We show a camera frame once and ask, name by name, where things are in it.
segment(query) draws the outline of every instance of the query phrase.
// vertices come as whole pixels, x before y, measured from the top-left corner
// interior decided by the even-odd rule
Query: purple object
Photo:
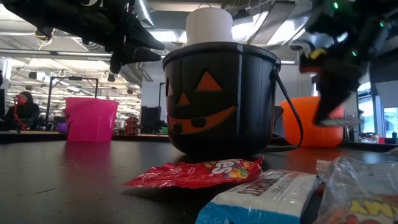
[[[68,131],[68,126],[66,123],[58,123],[57,124],[57,129],[59,132],[67,132]]]

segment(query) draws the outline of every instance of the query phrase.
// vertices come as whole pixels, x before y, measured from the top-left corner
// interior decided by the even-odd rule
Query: jack-o'-lantern face
[[[171,131],[177,134],[202,133],[229,118],[238,107],[228,97],[231,80],[225,77],[217,79],[207,69],[179,79],[167,77],[167,112]]]

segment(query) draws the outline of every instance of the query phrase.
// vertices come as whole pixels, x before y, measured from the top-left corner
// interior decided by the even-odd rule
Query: black table
[[[315,173],[317,159],[340,154],[367,163],[396,161],[376,152],[306,149],[259,154],[263,168]],[[166,162],[201,162],[167,142],[65,141],[0,145],[0,223],[194,223],[199,210],[230,188],[130,189],[123,183]],[[316,216],[322,193],[314,194],[302,223]]]

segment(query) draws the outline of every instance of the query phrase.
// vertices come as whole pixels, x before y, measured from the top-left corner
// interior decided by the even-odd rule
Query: ceiling
[[[232,29],[233,38],[236,42],[246,43],[255,31],[259,29],[257,36],[253,39],[252,45],[264,47],[275,53],[281,60],[288,62],[297,61],[297,52],[294,52],[289,45],[305,46],[305,41],[314,43],[316,47],[327,46],[333,40],[327,35],[311,35],[306,33],[304,26],[308,20],[308,13],[311,10],[313,0],[136,0],[136,9],[141,23],[159,41],[165,44],[165,50],[155,51],[158,54],[166,55],[169,52],[179,49],[186,42],[185,20],[191,11],[199,7],[220,7],[227,9],[232,15],[238,10],[246,9],[248,15],[235,19],[235,26]],[[126,105],[120,115],[139,114],[141,103],[142,82],[161,82],[164,79],[162,62],[136,63],[124,66],[119,75],[116,75],[115,82],[108,82],[106,77],[109,70],[109,56],[102,59],[97,57],[65,56],[56,58],[51,56],[39,56],[30,54],[5,54],[1,49],[24,49],[24,50],[47,50],[57,52],[86,52],[103,54],[102,46],[82,44],[81,39],[66,34],[60,30],[54,33],[51,43],[43,43],[34,35],[35,27],[7,11],[0,5],[0,54],[7,57],[12,63],[12,75],[10,92],[15,94],[31,86],[32,92],[42,104],[42,109],[47,107],[46,95],[49,91],[46,80],[33,80],[28,77],[29,72],[45,72],[46,76],[58,76],[64,71],[65,76],[73,75],[87,78],[98,78],[100,98],[107,96],[117,97],[123,105],[130,101],[134,105]],[[391,42],[390,48],[396,46],[396,39]],[[76,96],[91,96],[94,93],[92,83],[74,82],[64,80],[69,86],[76,86],[84,91],[70,93],[67,85],[59,83],[54,88],[52,111],[59,111],[65,105],[63,99],[72,94]],[[127,89],[133,88],[132,95],[127,94]],[[8,98],[11,104],[13,96]]]

